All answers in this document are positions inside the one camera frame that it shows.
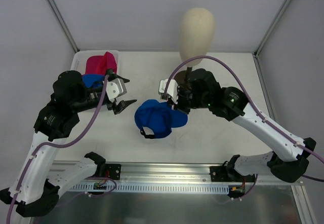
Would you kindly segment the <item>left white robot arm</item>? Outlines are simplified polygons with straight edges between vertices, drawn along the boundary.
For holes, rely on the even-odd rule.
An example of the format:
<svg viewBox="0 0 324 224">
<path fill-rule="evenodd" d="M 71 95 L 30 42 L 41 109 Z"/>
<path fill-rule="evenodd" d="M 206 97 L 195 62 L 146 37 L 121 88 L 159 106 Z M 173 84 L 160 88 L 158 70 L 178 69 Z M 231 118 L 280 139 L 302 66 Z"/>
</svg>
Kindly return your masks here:
<svg viewBox="0 0 324 224">
<path fill-rule="evenodd" d="M 105 159 L 94 152 L 87 153 L 80 162 L 58 176 L 48 177 L 48 173 L 58 150 L 71 146 L 67 138 L 79 123 L 80 112 L 94 110 L 77 140 L 89 131 L 102 106 L 117 115 L 132 104 L 131 100 L 117 101 L 126 94 L 127 82 L 128 79 L 112 69 L 89 87 L 76 70 L 58 76 L 50 102 L 35 121 L 32 144 L 19 177 L 11 187 L 1 190 L 1 201 L 9 205 L 10 211 L 25 218 L 45 216 L 65 192 L 83 179 L 108 177 Z"/>
</svg>

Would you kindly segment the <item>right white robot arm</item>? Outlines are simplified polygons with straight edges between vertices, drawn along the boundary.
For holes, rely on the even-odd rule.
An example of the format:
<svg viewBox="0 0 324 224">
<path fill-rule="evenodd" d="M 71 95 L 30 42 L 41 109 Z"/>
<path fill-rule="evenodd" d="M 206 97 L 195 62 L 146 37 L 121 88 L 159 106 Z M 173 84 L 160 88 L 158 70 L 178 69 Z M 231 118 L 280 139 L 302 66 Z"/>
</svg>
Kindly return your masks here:
<svg viewBox="0 0 324 224">
<path fill-rule="evenodd" d="M 261 155 L 234 155 L 226 166 L 227 177 L 238 181 L 244 176 L 272 174 L 294 183 L 307 170 L 310 151 L 316 142 L 298 137 L 262 113 L 247 95 L 236 87 L 221 87 L 214 75 L 197 69 L 188 76 L 186 84 L 176 80 L 166 82 L 168 103 L 185 114 L 192 109 L 207 108 L 213 115 L 233 122 L 265 143 L 271 151 Z"/>
</svg>

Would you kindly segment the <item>pink cap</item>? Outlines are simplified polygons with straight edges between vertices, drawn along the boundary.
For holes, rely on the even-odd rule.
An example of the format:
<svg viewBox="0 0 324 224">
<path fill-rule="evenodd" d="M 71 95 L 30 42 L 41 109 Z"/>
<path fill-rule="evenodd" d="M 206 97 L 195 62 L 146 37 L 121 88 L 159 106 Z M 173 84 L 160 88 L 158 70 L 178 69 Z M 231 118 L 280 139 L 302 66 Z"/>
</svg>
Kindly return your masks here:
<svg viewBox="0 0 324 224">
<path fill-rule="evenodd" d="M 87 59 L 85 74 L 105 75 L 108 69 L 117 73 L 117 59 L 110 52 L 104 55 L 95 55 Z"/>
</svg>

